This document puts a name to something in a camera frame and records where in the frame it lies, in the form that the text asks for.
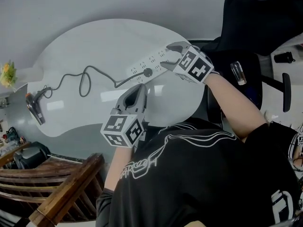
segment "black t-shirt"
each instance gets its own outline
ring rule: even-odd
[[[175,124],[135,153],[115,192],[104,190],[96,226],[183,227],[199,220],[207,227],[268,227],[275,223],[273,193],[286,189],[298,198],[292,182],[267,125],[244,144],[222,130]]]

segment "white vase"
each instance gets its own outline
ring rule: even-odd
[[[13,87],[13,90],[16,92],[29,82],[41,81],[44,76],[43,68],[41,67],[30,67],[24,69],[17,69],[16,77],[17,82]]]

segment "flower bouquet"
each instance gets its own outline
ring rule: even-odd
[[[14,62],[7,62],[1,68],[0,83],[5,87],[13,87],[17,81]]]

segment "power strip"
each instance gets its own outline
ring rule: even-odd
[[[135,85],[140,83],[146,84],[167,71],[167,69],[160,66],[160,62],[175,62],[181,57],[182,56],[180,53],[171,51],[164,47],[159,51],[151,53],[149,56],[143,58],[138,63],[127,68],[126,73],[128,77],[131,77],[132,75],[143,72],[146,68],[150,68],[152,70],[152,76],[150,76],[149,78],[144,75],[140,75],[130,80]]]

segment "wooden armrest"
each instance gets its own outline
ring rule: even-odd
[[[37,227],[57,225],[103,165],[103,156],[92,154],[37,208],[30,221]]]
[[[0,157],[0,167],[3,167],[7,163],[11,162],[14,159],[14,153],[16,151],[25,149],[25,148],[29,147],[30,145],[31,145],[31,142],[26,142],[25,144],[20,145],[16,148],[12,149],[11,151],[6,153],[5,155],[1,156]]]

